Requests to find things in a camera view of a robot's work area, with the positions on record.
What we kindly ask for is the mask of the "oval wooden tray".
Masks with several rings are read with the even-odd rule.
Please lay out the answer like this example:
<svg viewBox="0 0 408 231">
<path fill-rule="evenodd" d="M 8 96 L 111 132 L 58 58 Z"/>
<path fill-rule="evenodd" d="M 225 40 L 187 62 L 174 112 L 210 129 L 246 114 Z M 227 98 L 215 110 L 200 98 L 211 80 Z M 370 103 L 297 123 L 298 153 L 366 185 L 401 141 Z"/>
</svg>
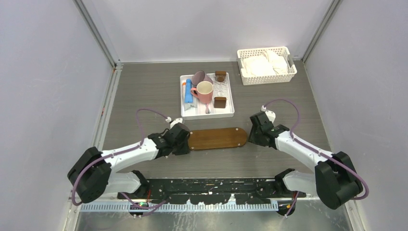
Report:
<svg viewBox="0 0 408 231">
<path fill-rule="evenodd" d="M 192 151 L 242 147 L 247 142 L 242 128 L 215 128 L 190 132 L 188 146 Z"/>
</svg>

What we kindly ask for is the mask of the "white plastic tray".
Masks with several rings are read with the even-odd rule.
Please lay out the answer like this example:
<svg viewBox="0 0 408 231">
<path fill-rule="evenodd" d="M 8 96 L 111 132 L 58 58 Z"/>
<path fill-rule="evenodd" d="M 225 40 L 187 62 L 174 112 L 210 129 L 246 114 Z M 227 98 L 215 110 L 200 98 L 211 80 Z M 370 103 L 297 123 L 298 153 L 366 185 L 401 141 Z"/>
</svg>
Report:
<svg viewBox="0 0 408 231">
<path fill-rule="evenodd" d="M 229 74 L 216 71 L 207 74 L 182 75 L 180 81 L 181 117 L 185 120 L 226 118 L 234 116 Z"/>
</svg>

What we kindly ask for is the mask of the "pink mug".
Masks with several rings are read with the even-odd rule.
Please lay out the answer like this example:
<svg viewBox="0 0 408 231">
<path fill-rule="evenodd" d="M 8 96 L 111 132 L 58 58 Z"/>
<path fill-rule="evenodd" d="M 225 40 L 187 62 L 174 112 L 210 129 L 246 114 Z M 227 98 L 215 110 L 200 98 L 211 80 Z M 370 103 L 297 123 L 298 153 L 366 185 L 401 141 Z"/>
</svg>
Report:
<svg viewBox="0 0 408 231">
<path fill-rule="evenodd" d="M 191 89 L 191 94 L 201 103 L 211 103 L 213 99 L 213 84 L 207 81 L 199 83 L 195 88 Z"/>
</svg>

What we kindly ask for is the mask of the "purple mug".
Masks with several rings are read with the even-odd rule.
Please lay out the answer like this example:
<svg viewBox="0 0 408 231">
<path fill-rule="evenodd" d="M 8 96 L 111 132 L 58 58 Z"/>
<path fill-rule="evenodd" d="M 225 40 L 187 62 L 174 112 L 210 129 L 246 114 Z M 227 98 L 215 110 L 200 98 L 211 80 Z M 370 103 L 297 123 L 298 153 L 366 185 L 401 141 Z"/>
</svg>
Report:
<svg viewBox="0 0 408 231">
<path fill-rule="evenodd" d="M 197 86 L 199 83 L 207 81 L 213 84 L 213 80 L 204 71 L 198 71 L 191 77 L 191 83 L 193 86 Z"/>
</svg>

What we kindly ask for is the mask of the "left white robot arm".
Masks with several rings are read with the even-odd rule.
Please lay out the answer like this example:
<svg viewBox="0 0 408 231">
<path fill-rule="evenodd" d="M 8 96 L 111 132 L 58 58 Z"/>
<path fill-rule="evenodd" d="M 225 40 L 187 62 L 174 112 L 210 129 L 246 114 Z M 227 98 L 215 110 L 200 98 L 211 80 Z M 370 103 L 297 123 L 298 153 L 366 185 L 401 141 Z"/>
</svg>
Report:
<svg viewBox="0 0 408 231">
<path fill-rule="evenodd" d="M 67 174 L 74 196 L 90 203 L 107 193 L 124 193 L 136 199 L 144 198 L 150 186 L 137 170 L 124 173 L 127 167 L 160 157 L 184 155 L 190 152 L 190 130 L 183 123 L 173 123 L 162 133 L 152 133 L 140 142 L 114 150 L 88 148 Z"/>
</svg>

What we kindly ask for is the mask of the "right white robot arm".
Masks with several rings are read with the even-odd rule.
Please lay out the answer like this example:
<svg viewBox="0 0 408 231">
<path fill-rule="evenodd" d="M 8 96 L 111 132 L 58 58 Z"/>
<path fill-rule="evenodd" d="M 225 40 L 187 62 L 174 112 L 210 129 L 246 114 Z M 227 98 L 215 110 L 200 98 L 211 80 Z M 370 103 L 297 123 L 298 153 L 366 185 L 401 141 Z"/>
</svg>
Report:
<svg viewBox="0 0 408 231">
<path fill-rule="evenodd" d="M 364 191 L 363 180 L 344 152 L 333 154 L 297 137 L 288 127 L 274 125 L 275 113 L 269 110 L 250 117 L 249 142 L 273 148 L 294 157 L 312 173 L 289 168 L 275 176 L 275 193 L 288 197 L 292 192 L 318 196 L 330 209 L 337 209 Z"/>
</svg>

